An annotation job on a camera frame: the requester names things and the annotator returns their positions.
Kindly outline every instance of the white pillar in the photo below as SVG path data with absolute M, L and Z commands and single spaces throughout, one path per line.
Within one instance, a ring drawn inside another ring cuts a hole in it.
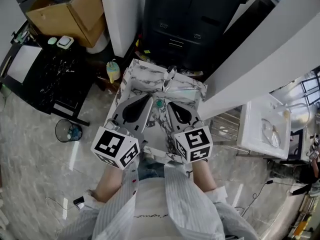
M 320 0 L 282 0 L 207 79 L 207 119 L 288 84 L 320 65 Z

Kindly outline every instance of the white t-shirt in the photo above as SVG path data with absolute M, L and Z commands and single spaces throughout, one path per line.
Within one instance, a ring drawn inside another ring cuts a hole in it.
M 130 240 L 182 240 L 168 214 L 165 179 L 139 182 Z

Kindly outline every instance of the faucet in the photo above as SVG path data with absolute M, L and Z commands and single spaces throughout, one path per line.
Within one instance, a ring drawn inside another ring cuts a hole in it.
M 174 79 L 175 75 L 177 73 L 177 67 L 175 65 L 172 65 L 168 67 L 166 72 L 163 74 L 163 83 L 162 83 L 162 91 L 166 93 L 170 87 L 171 87 L 171 82 Z

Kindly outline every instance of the black table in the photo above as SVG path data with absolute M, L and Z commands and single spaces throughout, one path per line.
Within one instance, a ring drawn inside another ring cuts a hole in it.
M 43 42 L 42 51 L 20 83 L 6 73 L 21 47 L 21 44 L 12 44 L 0 66 L 0 82 L 39 111 L 89 126 L 89 122 L 78 119 L 95 80 L 95 71 L 86 62 L 86 49 L 76 42 L 67 50 Z M 55 108 L 55 104 L 69 113 Z

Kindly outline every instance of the white box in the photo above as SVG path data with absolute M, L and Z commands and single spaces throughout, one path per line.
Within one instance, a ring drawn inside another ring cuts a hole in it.
M 186 164 L 211 156 L 213 142 L 208 126 L 174 135 L 174 145 Z
M 91 151 L 102 162 L 124 170 L 140 153 L 140 147 L 136 138 L 100 126 Z

